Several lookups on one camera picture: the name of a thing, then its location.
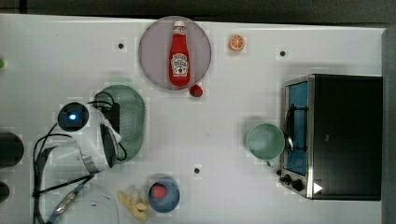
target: red item in bowl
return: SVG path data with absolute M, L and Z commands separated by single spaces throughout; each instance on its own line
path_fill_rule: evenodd
M 166 187 L 161 184 L 153 185 L 150 191 L 151 197 L 153 197 L 154 199 L 162 199 L 166 196 L 167 193 L 168 191 L 166 190 Z
M 202 90 L 202 88 L 198 85 L 193 85 L 190 88 L 190 94 L 193 97 L 201 97 L 204 94 L 204 91 Z

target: toaster oven knob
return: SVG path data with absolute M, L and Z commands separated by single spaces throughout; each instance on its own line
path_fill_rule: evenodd
M 304 188 L 303 181 L 301 181 L 301 179 L 293 180 L 291 181 L 291 187 L 297 191 L 301 191 Z
M 289 185 L 291 182 L 291 177 L 289 175 L 285 175 L 283 177 L 279 178 L 280 181 L 282 181 L 283 183 L 285 183 L 285 185 Z

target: round plate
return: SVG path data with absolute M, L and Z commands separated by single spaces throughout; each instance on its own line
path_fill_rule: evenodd
M 168 70 L 175 21 L 184 21 L 186 25 L 191 65 L 190 83 L 181 88 L 171 83 Z M 140 65 L 148 79 L 169 90 L 185 89 L 201 80 L 209 68 L 211 58 L 206 33 L 197 23 L 184 17 L 165 17 L 151 24 L 140 39 L 138 52 Z

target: black device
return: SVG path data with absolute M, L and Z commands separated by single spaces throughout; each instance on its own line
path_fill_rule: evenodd
M 308 199 L 379 201 L 382 77 L 311 75 L 285 84 L 282 185 Z
M 23 142 L 13 133 L 0 133 L 0 168 L 16 165 L 23 157 Z

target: green bowl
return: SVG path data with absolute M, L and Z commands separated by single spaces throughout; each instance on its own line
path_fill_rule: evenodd
M 247 133 L 245 145 L 255 157 L 271 161 L 285 148 L 285 137 L 275 125 L 263 123 Z

